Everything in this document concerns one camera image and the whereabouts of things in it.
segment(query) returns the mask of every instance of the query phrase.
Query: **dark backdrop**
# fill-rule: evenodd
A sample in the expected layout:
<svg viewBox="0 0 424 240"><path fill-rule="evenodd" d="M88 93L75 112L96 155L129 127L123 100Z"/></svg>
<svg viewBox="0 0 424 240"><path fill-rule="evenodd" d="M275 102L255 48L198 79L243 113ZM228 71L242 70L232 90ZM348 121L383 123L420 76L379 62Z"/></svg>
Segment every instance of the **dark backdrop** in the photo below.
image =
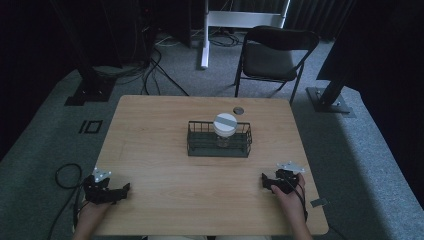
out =
<svg viewBox="0 0 424 240"><path fill-rule="evenodd" d="M347 80L347 86L360 92L421 206L423 6L414 0L358 0L318 75Z"/></svg>

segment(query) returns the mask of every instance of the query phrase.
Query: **human hand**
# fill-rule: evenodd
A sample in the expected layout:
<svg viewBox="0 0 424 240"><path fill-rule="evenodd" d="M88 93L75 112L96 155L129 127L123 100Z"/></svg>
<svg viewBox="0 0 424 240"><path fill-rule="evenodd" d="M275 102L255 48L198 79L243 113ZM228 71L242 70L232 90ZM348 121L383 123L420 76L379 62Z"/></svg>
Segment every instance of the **human hand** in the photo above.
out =
<svg viewBox="0 0 424 240"><path fill-rule="evenodd" d="M90 239L97 226L102 222L111 203L94 204L84 201L83 208L79 213L77 228L73 240Z"/></svg>
<svg viewBox="0 0 424 240"><path fill-rule="evenodd" d="M293 226L294 224L305 223L304 209L303 203L304 199L304 189L305 189L305 179L302 174L298 174L299 184L295 187L296 191L302 197L302 200L299 199L299 196L295 191L292 191L289 194L285 194L282 192L277 186L272 185L271 189L277 196L280 206L289 220L290 224Z"/></svg>

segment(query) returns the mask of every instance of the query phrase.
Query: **metal mesh basket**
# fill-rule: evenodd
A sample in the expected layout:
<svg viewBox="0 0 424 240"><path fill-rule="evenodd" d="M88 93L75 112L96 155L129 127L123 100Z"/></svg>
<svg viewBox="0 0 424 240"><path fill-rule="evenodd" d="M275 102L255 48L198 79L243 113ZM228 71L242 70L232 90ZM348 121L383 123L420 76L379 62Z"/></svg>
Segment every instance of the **metal mesh basket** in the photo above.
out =
<svg viewBox="0 0 424 240"><path fill-rule="evenodd" d="M236 132L226 140L225 147L218 144L218 141L213 122L188 122L188 155L203 157L248 157L252 144L250 123L237 123Z"/></svg>

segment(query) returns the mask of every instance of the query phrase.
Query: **small round object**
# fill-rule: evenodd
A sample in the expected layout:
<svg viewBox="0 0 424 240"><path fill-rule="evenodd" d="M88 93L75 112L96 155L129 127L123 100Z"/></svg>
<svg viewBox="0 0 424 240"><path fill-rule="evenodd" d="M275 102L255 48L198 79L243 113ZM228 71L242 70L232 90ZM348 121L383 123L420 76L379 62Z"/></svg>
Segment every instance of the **small round object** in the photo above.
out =
<svg viewBox="0 0 424 240"><path fill-rule="evenodd" d="M215 117L213 127L218 136L230 137L236 132L237 120L229 113L221 113Z"/></svg>
<svg viewBox="0 0 424 240"><path fill-rule="evenodd" d="M235 107L233 112L237 115L242 115L244 113L244 109L242 107Z"/></svg>

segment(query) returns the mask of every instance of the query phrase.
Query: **metal bracket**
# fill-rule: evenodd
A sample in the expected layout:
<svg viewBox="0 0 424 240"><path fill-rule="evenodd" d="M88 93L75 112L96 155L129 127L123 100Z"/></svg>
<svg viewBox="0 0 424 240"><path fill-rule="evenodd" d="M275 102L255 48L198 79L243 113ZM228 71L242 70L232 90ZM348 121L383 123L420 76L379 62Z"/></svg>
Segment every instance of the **metal bracket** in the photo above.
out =
<svg viewBox="0 0 424 240"><path fill-rule="evenodd" d="M108 178L110 175L112 175L112 172L106 172L103 170L98 169L97 167L94 168L93 176L94 181L96 183L103 181L104 179Z"/></svg>
<svg viewBox="0 0 424 240"><path fill-rule="evenodd" d="M329 113L341 113L345 118L356 118L355 113L351 107L348 107L341 95L339 95L330 106L321 105L320 98L325 88L308 87L306 92L314 106L316 112L329 112Z"/></svg>
<svg viewBox="0 0 424 240"><path fill-rule="evenodd" d="M279 169L283 169L286 171L292 171L294 174L305 172L305 168L300 167L299 165L297 165L296 163L293 163L292 161L289 161L288 163L277 163L277 167Z"/></svg>

